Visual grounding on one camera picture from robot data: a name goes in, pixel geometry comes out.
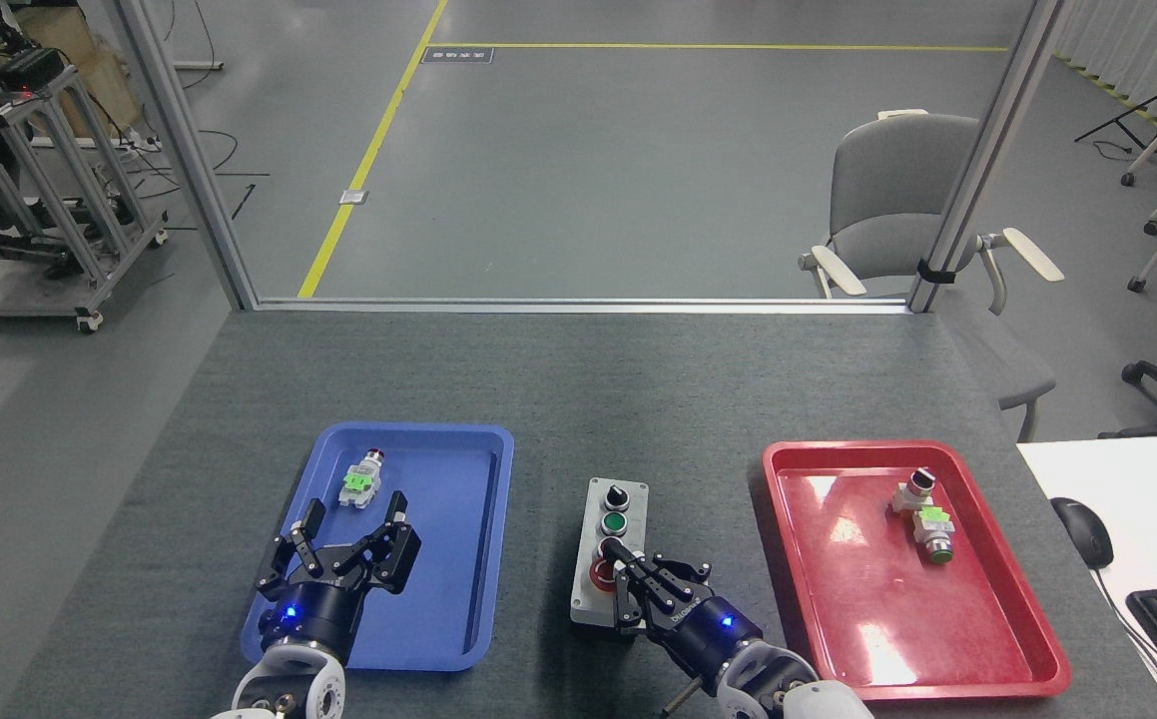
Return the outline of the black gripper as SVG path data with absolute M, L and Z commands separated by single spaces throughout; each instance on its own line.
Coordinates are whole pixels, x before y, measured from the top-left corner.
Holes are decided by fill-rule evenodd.
M 346 546 L 324 573 L 310 543 L 317 537 L 326 508 L 319 499 L 311 499 L 303 516 L 268 543 L 256 573 L 256 592 L 273 606 L 258 622 L 261 650 L 303 645 L 326 652 L 340 663 L 348 660 L 366 593 L 374 588 L 404 590 L 421 550 L 421 537 L 406 519 L 407 505 L 404 492 L 393 491 L 385 522 Z M 297 570 L 290 584 L 288 568 L 296 555 L 300 567 L 309 575 Z
M 602 541 L 602 559 L 616 575 L 616 632 L 647 634 L 688 675 L 703 687 L 718 684 L 725 663 L 743 650 L 744 641 L 762 640 L 764 633 L 732 602 L 709 586 L 710 568 L 633 551 L 618 537 Z

